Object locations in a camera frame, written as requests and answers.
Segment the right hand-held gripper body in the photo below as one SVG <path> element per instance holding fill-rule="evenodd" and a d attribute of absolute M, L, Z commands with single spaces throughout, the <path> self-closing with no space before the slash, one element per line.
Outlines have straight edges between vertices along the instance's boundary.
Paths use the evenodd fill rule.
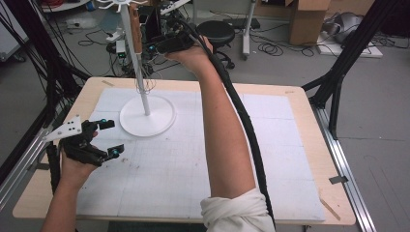
<path fill-rule="evenodd" d="M 161 31 L 162 22 L 164 20 L 176 19 L 183 25 L 183 29 L 179 33 L 164 33 L 167 37 L 170 37 L 174 43 L 171 52 L 188 49 L 194 44 L 194 41 L 191 38 L 193 28 L 189 24 L 187 18 L 180 11 L 180 9 L 184 8 L 189 1 L 190 0 L 170 1 L 166 6 L 161 7 Z"/>

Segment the wire whisk with wooden handle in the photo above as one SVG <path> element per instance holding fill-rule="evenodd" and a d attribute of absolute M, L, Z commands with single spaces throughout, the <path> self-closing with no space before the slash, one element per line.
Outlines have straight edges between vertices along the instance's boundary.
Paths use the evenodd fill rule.
<path fill-rule="evenodd" d="M 143 80 L 143 65 L 142 65 L 142 34 L 140 31 L 138 2 L 131 1 L 128 9 L 129 20 L 131 24 L 131 36 L 132 36 L 132 54 L 135 56 L 136 61 L 134 64 L 134 71 L 136 77 L 136 86 L 138 87 L 140 94 L 145 94 L 146 91 L 150 91 L 151 88 L 146 88 Z"/>

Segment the white hook rack stand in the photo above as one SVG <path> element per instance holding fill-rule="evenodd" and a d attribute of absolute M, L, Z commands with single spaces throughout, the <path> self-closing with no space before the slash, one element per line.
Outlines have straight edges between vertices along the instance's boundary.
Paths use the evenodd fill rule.
<path fill-rule="evenodd" d="M 131 1 L 137 0 L 97 0 L 103 3 L 103 9 L 116 6 L 117 13 L 121 14 L 126 39 L 129 46 L 129 54 L 132 58 L 132 65 L 136 61 L 132 54 L 131 24 L 129 20 L 129 5 Z M 135 89 L 138 97 L 130 99 L 120 111 L 120 124 L 122 128 L 131 135 L 138 137 L 153 137 L 167 131 L 174 123 L 176 111 L 174 105 L 166 98 L 160 96 L 150 96 L 146 91 L 140 94 L 138 87 Z"/>

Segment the person's right hand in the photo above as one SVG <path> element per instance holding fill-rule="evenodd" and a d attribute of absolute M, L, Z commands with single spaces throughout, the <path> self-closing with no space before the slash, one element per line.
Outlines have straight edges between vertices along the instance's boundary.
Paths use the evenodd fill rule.
<path fill-rule="evenodd" d="M 203 77 L 215 71 L 215 68 L 209 60 L 207 52 L 204 50 L 204 46 L 211 49 L 213 46 L 209 43 L 208 39 L 201 36 L 201 40 L 204 45 L 193 45 L 191 48 L 166 53 L 164 57 L 168 60 L 177 61 L 182 64 L 189 72 L 193 73 L 196 77 Z"/>

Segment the person's left hand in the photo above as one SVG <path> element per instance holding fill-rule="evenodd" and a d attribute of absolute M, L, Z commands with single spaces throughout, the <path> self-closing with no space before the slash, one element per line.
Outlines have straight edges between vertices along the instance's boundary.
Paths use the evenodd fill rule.
<path fill-rule="evenodd" d="M 97 167 L 68 158 L 64 149 L 61 150 L 61 155 L 62 168 L 58 188 L 63 188 L 65 191 L 79 191 Z"/>

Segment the black computer tower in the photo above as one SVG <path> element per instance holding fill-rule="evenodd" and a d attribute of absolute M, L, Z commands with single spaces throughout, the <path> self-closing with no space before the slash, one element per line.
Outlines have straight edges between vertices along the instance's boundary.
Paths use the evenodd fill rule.
<path fill-rule="evenodd" d="M 159 10 L 153 6 L 139 6 L 137 10 L 142 34 L 142 52 L 149 52 L 150 44 L 155 44 L 161 54 L 171 52 L 174 43 L 161 31 Z"/>

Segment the white power strip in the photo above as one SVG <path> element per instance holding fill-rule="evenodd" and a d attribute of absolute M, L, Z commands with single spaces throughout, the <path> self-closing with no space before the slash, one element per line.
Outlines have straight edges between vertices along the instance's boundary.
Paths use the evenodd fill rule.
<path fill-rule="evenodd" d="M 124 30 L 122 28 L 118 28 L 114 33 L 108 35 L 105 39 L 108 43 L 114 43 L 119 40 L 124 35 Z"/>

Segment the black round stool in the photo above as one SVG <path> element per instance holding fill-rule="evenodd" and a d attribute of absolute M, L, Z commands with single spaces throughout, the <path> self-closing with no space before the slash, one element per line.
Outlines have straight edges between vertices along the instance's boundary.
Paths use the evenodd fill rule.
<path fill-rule="evenodd" d="M 213 46 L 213 53 L 221 55 L 221 61 L 226 61 L 226 68 L 232 70 L 235 64 L 229 56 L 220 51 L 221 47 L 230 46 L 230 43 L 235 38 L 235 31 L 233 27 L 224 21 L 209 20 L 200 23 L 196 27 L 199 35 L 205 36 L 210 44 Z"/>

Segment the white grid mat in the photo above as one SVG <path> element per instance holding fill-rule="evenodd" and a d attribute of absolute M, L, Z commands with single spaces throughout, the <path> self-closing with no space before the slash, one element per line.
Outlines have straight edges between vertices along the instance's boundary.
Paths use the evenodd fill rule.
<path fill-rule="evenodd" d="M 94 171 L 78 196 L 82 217 L 200 220 L 200 202 L 210 194 L 204 153 L 201 98 L 197 92 L 150 92 L 176 109 L 169 130 L 153 137 L 129 134 L 121 125 L 94 139 L 105 150 L 125 151 Z M 321 222 L 325 218 L 305 147 L 284 96 L 243 94 L 278 222 Z"/>

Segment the flat black device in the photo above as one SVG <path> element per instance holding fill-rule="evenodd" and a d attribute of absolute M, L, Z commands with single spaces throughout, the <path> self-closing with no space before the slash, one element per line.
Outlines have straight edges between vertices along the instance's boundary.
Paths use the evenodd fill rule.
<path fill-rule="evenodd" d="M 230 24 L 234 29 L 244 29 L 247 25 L 246 18 L 227 18 L 225 20 L 226 23 Z M 251 29 L 259 29 L 260 23 L 256 18 L 253 18 L 250 22 Z"/>

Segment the brown cardboard box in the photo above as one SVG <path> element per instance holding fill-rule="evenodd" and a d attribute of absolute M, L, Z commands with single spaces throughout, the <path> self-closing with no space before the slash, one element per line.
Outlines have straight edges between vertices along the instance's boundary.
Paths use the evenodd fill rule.
<path fill-rule="evenodd" d="M 314 45 L 331 0 L 286 0 L 291 7 L 289 43 Z"/>

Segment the white rolled sleeve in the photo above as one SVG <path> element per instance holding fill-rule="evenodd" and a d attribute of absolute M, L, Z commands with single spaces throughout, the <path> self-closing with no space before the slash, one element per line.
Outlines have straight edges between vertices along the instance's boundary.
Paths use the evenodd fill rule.
<path fill-rule="evenodd" d="M 235 197 L 209 197 L 200 202 L 207 232 L 276 232 L 266 198 L 258 188 Z"/>

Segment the grey rounded device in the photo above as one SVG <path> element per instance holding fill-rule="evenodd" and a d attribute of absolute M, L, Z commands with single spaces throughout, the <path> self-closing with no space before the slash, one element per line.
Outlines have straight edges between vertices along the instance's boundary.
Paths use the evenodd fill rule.
<path fill-rule="evenodd" d="M 322 31 L 331 36 L 337 43 L 344 44 L 363 21 L 361 15 L 346 13 L 335 13 L 330 18 L 324 20 Z"/>

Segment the white floor board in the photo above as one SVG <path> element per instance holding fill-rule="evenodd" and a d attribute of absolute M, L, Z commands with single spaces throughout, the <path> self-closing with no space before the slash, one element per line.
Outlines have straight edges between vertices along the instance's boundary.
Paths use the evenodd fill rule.
<path fill-rule="evenodd" d="M 340 56 L 345 50 L 348 52 L 357 52 L 358 49 L 353 47 L 351 49 L 342 48 L 340 43 L 337 43 L 336 40 L 332 37 L 327 35 L 326 33 L 320 33 L 317 41 L 316 41 L 316 48 L 319 54 L 321 55 L 329 55 L 329 56 Z M 361 58 L 376 58 L 381 59 L 383 57 L 383 53 L 376 47 L 373 43 L 368 43 L 367 45 L 363 46 L 362 52 L 359 54 Z"/>

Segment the aluminium rail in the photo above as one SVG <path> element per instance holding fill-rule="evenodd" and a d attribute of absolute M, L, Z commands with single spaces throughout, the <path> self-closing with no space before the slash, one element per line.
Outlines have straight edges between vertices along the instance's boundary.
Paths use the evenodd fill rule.
<path fill-rule="evenodd" d="M 338 176 L 346 176 L 348 181 L 343 185 L 356 221 L 362 232 L 377 232 L 374 222 L 367 209 L 366 203 L 360 193 L 359 187 L 354 178 L 353 172 L 342 150 L 338 139 L 333 138 L 331 131 L 328 129 L 330 118 L 325 109 L 313 107 L 312 111 L 316 117 L 319 128 L 330 151 Z"/>
<path fill-rule="evenodd" d="M 34 170 L 44 156 L 47 146 L 44 137 L 50 132 L 51 129 L 40 129 L 33 138 L 29 139 L 28 147 L 23 150 L 21 158 L 0 185 L 0 212 L 6 207 L 26 174 Z"/>

